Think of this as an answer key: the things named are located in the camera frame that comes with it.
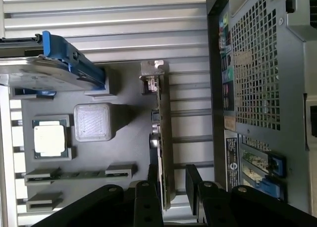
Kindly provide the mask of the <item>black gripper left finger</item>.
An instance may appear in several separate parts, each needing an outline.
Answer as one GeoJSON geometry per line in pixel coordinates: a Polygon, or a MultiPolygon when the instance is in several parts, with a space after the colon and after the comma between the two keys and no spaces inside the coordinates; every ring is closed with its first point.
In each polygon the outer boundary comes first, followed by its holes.
{"type": "Polygon", "coordinates": [[[108,184],[39,221],[37,227],[162,227],[158,166],[135,187],[108,184]]]}

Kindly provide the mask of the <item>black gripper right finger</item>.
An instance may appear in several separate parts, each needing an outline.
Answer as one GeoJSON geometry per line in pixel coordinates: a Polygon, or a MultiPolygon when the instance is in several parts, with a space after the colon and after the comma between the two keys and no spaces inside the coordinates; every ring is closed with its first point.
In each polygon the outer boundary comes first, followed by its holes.
{"type": "Polygon", "coordinates": [[[317,219],[252,187],[231,191],[203,181],[195,165],[186,165],[185,189],[192,213],[208,227],[315,227],[317,219]]]}

